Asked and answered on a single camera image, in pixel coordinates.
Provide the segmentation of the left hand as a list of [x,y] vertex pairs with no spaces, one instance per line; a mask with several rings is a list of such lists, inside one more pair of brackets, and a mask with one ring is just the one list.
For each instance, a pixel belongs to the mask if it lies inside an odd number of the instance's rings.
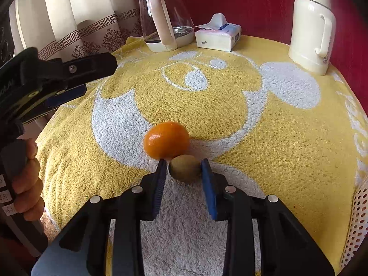
[[14,208],[23,214],[26,221],[40,219],[44,212],[45,202],[41,197],[43,182],[39,177],[40,164],[37,155],[37,144],[33,139],[26,140],[27,163],[19,175],[12,181],[16,193]]

